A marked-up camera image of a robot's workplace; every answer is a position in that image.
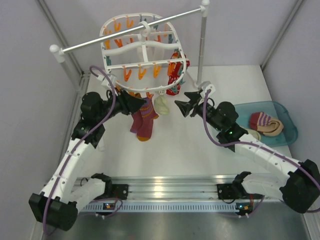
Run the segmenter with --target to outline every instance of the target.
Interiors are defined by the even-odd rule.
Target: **white table surface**
[[[189,67],[192,78],[196,78],[197,70],[197,67]],[[94,173],[111,177],[233,175],[242,171],[268,173],[248,158],[211,143],[200,116],[182,116],[174,100],[188,101],[183,92],[197,90],[187,74],[184,80],[186,83],[179,95],[166,95],[171,113],[154,120],[149,141],[141,142],[130,132],[133,123],[130,115],[118,114],[104,123],[105,150],[95,150],[79,177],[89,177]],[[216,92],[211,98],[216,106],[223,101],[243,104],[271,100],[258,65],[206,66],[203,68],[203,81],[211,81],[215,85]],[[93,75],[88,86],[88,92],[91,91],[106,99],[106,90]],[[291,156],[287,146],[275,149]]]

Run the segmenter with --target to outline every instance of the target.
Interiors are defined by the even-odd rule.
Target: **pink sock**
[[[133,123],[130,129],[130,132],[136,134],[138,132],[138,129],[142,126],[142,116],[141,116],[141,112],[137,111],[134,114],[131,114],[132,118],[133,118]]]

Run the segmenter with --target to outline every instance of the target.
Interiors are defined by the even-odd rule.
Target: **blue plastic basket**
[[[265,112],[271,117],[279,119],[283,125],[284,130],[278,136],[264,136],[261,134],[261,142],[270,147],[279,147],[293,144],[298,138],[298,130],[294,125],[288,110],[278,102],[275,101],[260,101],[234,105],[239,118],[236,123],[242,127],[250,129],[249,120],[251,114],[257,112]]]

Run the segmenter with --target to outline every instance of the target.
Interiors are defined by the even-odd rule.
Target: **gray wall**
[[[272,99],[285,105],[299,137],[292,155],[320,165],[320,1],[307,0],[264,71]]]
[[[204,64],[259,65],[296,0],[211,0]],[[201,0],[46,0],[70,45],[97,38],[112,17],[129,13],[170,16]],[[172,22],[192,66],[198,64],[201,15]],[[75,52],[81,67],[103,66],[100,45]]]
[[[74,90],[33,0],[0,1],[0,235],[29,239],[29,208],[58,163]]]

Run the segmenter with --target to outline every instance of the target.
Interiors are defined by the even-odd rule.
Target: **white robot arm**
[[[40,194],[33,193],[29,199],[38,222],[67,231],[75,223],[78,213],[92,200],[110,197],[112,180],[102,173],[91,176],[88,183],[77,190],[72,192],[72,189],[105,132],[102,122],[106,115],[111,118],[118,113],[135,113],[146,101],[122,90],[117,92],[115,101],[108,91],[107,97],[109,99],[104,101],[97,92],[89,92],[82,97],[81,119],[73,130],[62,161]]]
[[[199,91],[184,93],[190,99],[189,102],[176,100],[175,103],[184,117],[193,110],[191,117],[199,115],[203,118],[205,131],[213,143],[248,157],[274,175],[266,177],[242,172],[232,183],[237,197],[261,194],[280,199],[296,212],[305,213],[320,195],[317,165],[309,159],[302,162],[285,157],[256,140],[236,123],[239,115],[230,102],[221,102],[214,108],[214,101],[211,99],[213,105],[207,105],[206,100],[214,89],[210,82],[203,82]],[[211,137],[207,123],[219,132],[216,136],[219,142]]]

